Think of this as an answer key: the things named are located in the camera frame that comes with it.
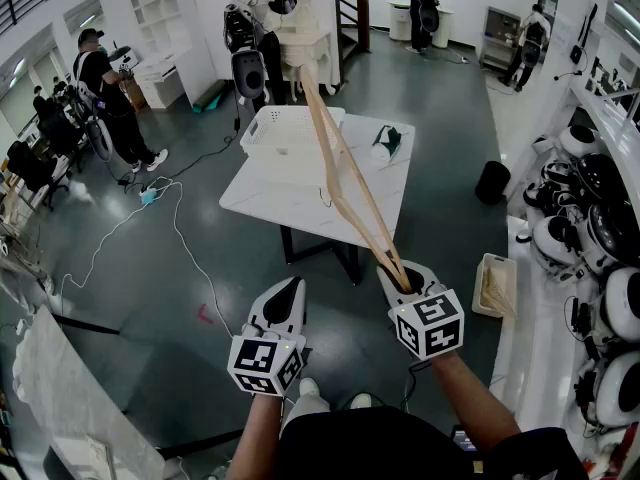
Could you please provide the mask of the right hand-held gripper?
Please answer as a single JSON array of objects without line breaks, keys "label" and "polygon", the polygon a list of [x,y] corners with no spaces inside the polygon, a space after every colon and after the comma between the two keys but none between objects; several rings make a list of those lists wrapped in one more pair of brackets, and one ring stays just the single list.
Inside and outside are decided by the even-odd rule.
[{"label": "right hand-held gripper", "polygon": [[[376,267],[398,341],[420,361],[460,348],[464,310],[456,293],[447,290],[430,268],[409,260],[402,265],[411,290],[400,292],[395,277],[383,265]],[[423,298],[400,305],[401,296]]]}]

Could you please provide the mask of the white long counter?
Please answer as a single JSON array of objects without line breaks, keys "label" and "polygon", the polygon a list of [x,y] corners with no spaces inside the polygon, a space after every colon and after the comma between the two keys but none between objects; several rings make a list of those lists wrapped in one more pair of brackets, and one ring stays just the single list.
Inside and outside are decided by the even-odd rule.
[{"label": "white long counter", "polygon": [[578,81],[570,83],[571,90],[602,136],[613,160],[622,169],[626,184],[637,186],[640,192],[640,132],[626,122],[609,103],[588,92]]}]

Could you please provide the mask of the person's light trouser leg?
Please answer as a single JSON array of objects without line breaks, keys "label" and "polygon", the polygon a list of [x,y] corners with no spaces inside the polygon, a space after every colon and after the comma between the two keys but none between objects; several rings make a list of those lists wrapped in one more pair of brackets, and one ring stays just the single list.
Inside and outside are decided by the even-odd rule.
[{"label": "person's light trouser leg", "polygon": [[294,419],[311,414],[330,412],[330,404],[320,395],[304,394],[298,397],[293,408],[289,411],[281,426],[280,434],[283,434],[286,426]]}]

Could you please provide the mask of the person's black shirt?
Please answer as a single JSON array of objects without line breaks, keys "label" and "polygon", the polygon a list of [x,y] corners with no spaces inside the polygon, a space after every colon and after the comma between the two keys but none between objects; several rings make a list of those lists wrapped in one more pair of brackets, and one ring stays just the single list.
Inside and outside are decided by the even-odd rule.
[{"label": "person's black shirt", "polygon": [[[565,431],[511,436],[479,455],[480,480],[589,480]],[[473,480],[471,453],[391,407],[308,414],[281,435],[273,480]]]}]

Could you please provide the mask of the person's left forearm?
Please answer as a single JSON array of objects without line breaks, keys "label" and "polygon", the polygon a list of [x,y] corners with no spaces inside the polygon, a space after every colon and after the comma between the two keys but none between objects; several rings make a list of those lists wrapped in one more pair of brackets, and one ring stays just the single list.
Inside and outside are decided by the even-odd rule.
[{"label": "person's left forearm", "polygon": [[271,480],[279,443],[283,399],[256,395],[226,480]]}]

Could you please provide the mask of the white bookshelf desk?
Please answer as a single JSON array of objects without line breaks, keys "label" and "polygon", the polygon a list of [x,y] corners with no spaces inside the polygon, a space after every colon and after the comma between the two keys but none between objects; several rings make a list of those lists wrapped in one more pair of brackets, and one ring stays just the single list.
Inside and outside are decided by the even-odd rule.
[{"label": "white bookshelf desk", "polygon": [[141,36],[142,60],[134,68],[148,106],[168,109],[181,96],[193,104],[211,73],[202,44],[193,37],[194,0],[130,0]]}]

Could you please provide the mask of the pile of white black helmets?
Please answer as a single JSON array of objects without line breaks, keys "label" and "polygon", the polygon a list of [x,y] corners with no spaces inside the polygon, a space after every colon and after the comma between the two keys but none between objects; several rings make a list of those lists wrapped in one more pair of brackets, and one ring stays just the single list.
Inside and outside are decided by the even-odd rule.
[{"label": "pile of white black helmets", "polygon": [[588,432],[640,423],[640,225],[600,133],[569,125],[523,190],[528,240],[554,282],[573,286],[563,308],[586,362],[574,396]]}]

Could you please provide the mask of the brown wooden stair post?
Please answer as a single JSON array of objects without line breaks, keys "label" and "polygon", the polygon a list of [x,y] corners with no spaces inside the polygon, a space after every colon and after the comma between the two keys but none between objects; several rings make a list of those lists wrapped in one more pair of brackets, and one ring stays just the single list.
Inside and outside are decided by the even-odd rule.
[{"label": "brown wooden stair post", "polygon": [[370,51],[370,14],[369,0],[357,0],[357,29],[359,47]]}]

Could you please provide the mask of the white plastic basket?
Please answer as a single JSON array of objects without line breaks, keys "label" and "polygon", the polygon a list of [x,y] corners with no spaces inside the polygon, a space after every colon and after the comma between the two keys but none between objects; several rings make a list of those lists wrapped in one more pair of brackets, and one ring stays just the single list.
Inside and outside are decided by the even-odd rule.
[{"label": "white plastic basket", "polygon": [[261,181],[325,187],[327,170],[309,108],[267,105],[241,141],[245,166]]}]

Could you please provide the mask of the black hanging device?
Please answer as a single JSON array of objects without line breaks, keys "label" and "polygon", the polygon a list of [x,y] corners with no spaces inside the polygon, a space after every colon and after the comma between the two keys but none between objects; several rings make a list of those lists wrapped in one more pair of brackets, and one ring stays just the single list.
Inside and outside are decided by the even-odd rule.
[{"label": "black hanging device", "polygon": [[584,20],[579,32],[578,40],[574,44],[570,52],[570,60],[574,65],[577,65],[581,59],[582,52],[585,48],[590,30],[591,30],[591,25],[597,14],[597,11],[598,11],[598,5],[594,3],[591,6],[590,11],[584,17]]}]

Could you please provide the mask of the small dark screen device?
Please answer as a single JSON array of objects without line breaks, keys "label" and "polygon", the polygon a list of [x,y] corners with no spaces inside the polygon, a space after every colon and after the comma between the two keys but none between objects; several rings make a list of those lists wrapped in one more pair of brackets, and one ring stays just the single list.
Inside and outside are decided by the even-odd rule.
[{"label": "small dark screen device", "polygon": [[461,425],[453,426],[450,438],[465,453],[472,454],[473,456],[477,456],[479,454],[476,446],[472,443]]}]

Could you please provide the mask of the white marble table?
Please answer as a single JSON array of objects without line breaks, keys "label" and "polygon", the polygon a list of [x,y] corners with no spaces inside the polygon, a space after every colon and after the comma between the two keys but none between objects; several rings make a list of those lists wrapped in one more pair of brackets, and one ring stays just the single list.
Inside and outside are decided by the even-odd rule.
[{"label": "white marble table", "polygon": [[[416,130],[404,123],[329,110],[340,129],[393,239],[401,211]],[[376,135],[383,125],[395,127],[402,140],[390,162],[371,155]],[[340,152],[336,138],[327,129],[344,198],[358,213],[384,252],[388,246],[355,176]],[[353,284],[361,280],[358,250],[370,249],[356,229],[336,210],[327,187],[261,181],[248,172],[245,162],[222,195],[222,208],[249,215],[280,227],[287,263],[331,250]]]}]

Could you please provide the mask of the grey open cabinet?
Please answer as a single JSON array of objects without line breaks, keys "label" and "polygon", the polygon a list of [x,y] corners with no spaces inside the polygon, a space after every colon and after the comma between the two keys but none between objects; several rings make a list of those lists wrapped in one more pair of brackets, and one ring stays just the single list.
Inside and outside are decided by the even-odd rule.
[{"label": "grey open cabinet", "polygon": [[479,63],[482,68],[505,71],[517,49],[521,18],[488,6]]}]

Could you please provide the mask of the wooden clothes hanger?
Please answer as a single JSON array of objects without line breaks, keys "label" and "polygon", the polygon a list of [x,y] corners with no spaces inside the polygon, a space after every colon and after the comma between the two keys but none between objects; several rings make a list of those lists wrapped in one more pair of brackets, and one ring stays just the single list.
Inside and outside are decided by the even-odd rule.
[{"label": "wooden clothes hanger", "polygon": [[[388,270],[388,272],[400,286],[401,290],[403,292],[412,292],[413,289],[410,284],[409,277],[404,269],[404,265],[401,262],[400,256],[394,245],[389,229],[386,226],[386,223],[374,200],[369,186],[364,176],[362,175],[340,129],[338,128],[338,125],[336,124],[324,101],[322,100],[317,89],[317,84],[313,81],[310,68],[307,65],[303,65],[300,68],[300,77],[305,93],[307,106],[311,114],[317,140],[324,160],[326,187],[328,189],[328,193],[333,205],[335,206],[337,212],[356,229],[365,243],[369,246],[370,250],[373,252],[379,264],[384,266]],[[331,141],[329,139],[327,129],[330,129],[333,132],[333,135],[337,141],[337,145],[340,148],[340,152],[345,155],[347,165],[360,186],[360,189],[365,197],[365,201],[377,222],[386,245],[388,246],[388,251],[391,253],[391,255],[388,255],[383,251],[378,242],[369,232],[369,229],[364,224],[358,213],[344,198],[342,186],[340,183],[340,177],[337,170],[337,164],[334,160],[334,155],[331,149]]]}]

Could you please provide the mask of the teal rolled mat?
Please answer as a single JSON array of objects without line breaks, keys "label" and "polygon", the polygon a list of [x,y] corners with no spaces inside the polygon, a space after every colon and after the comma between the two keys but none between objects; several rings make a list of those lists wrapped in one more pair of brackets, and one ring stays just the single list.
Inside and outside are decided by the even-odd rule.
[{"label": "teal rolled mat", "polygon": [[220,98],[225,95],[227,88],[228,84],[226,80],[216,81],[192,104],[193,112],[200,114],[215,109],[218,106]]}]

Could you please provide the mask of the person's right forearm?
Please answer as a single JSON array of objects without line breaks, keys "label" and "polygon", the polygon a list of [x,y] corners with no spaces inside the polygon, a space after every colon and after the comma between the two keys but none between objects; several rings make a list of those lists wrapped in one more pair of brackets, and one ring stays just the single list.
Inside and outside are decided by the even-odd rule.
[{"label": "person's right forearm", "polygon": [[431,360],[438,382],[473,445],[488,453],[521,429],[508,409],[455,352]]}]

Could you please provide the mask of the white vanity dresser with mirror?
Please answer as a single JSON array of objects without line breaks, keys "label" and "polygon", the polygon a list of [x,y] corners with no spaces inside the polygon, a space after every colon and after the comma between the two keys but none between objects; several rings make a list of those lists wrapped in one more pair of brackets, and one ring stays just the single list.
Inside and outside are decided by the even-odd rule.
[{"label": "white vanity dresser with mirror", "polygon": [[269,19],[281,45],[284,79],[293,99],[302,92],[300,68],[333,96],[340,84],[335,0],[284,0],[285,13]]}]

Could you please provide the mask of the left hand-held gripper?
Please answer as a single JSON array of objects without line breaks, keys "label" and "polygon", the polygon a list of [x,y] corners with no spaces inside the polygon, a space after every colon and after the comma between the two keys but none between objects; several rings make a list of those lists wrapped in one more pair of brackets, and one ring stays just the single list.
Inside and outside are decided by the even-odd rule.
[{"label": "left hand-held gripper", "polygon": [[[227,363],[227,371],[241,391],[286,395],[303,368],[305,312],[306,282],[301,277],[276,283],[254,301],[250,323],[240,335],[233,336]],[[257,325],[272,325],[285,332]]]}]

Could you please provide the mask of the black round bin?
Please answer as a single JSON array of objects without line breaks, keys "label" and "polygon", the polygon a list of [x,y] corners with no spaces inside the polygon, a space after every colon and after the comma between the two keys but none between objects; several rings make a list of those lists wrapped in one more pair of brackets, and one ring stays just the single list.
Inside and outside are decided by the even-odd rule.
[{"label": "black round bin", "polygon": [[510,181],[509,169],[498,161],[488,161],[475,187],[476,197],[486,205],[498,204]]}]

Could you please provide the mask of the white round pedestal counter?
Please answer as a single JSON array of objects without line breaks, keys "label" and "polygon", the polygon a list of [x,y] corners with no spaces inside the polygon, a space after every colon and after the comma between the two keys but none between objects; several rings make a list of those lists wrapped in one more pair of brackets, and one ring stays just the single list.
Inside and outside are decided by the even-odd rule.
[{"label": "white round pedestal counter", "polygon": [[[410,41],[410,0],[388,0],[390,6],[389,36],[394,41]],[[449,46],[454,12],[441,6],[437,8],[439,28],[432,34],[432,44],[436,48]]]}]

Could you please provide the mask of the black office chair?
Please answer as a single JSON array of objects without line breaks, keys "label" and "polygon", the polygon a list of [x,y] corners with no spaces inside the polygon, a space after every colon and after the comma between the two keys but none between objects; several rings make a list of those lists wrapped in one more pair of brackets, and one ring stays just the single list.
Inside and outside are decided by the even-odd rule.
[{"label": "black office chair", "polygon": [[82,172],[79,144],[83,134],[69,121],[64,110],[49,118],[39,131],[49,141],[50,149],[55,155],[67,157]]},{"label": "black office chair", "polygon": [[26,187],[33,193],[42,188],[47,188],[45,206],[52,211],[53,194],[60,189],[69,190],[62,182],[64,178],[70,178],[69,168],[65,167],[56,173],[57,160],[48,161],[39,159],[33,150],[25,143],[15,141],[8,149],[8,170],[25,182]]}]

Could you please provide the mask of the grey marble counter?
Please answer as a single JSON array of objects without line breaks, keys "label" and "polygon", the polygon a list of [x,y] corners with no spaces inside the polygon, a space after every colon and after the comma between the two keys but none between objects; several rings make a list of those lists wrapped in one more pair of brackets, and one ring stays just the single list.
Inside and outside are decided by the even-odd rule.
[{"label": "grey marble counter", "polygon": [[163,480],[165,460],[112,401],[46,307],[16,348],[14,388],[74,480]]}]

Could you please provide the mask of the dark staircase railing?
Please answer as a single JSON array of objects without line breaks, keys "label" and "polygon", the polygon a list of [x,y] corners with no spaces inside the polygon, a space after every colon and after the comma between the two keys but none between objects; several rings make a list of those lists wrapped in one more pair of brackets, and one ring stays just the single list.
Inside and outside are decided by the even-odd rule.
[{"label": "dark staircase railing", "polygon": [[340,65],[344,68],[359,46],[357,0],[335,0],[335,5]]}]

